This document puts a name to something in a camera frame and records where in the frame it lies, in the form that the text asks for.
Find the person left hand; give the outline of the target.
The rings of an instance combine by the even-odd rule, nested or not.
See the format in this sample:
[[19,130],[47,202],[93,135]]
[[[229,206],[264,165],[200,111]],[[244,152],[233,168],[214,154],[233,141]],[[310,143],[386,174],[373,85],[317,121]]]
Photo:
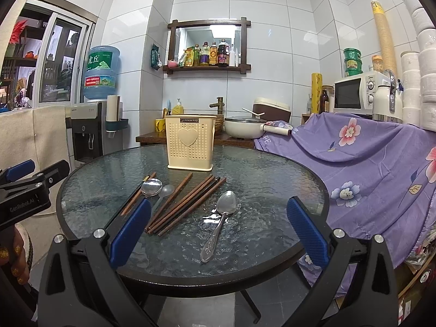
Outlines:
[[20,285],[28,283],[29,267],[27,266],[24,241],[21,233],[14,228],[12,247],[1,245],[1,265],[11,265],[11,273]]

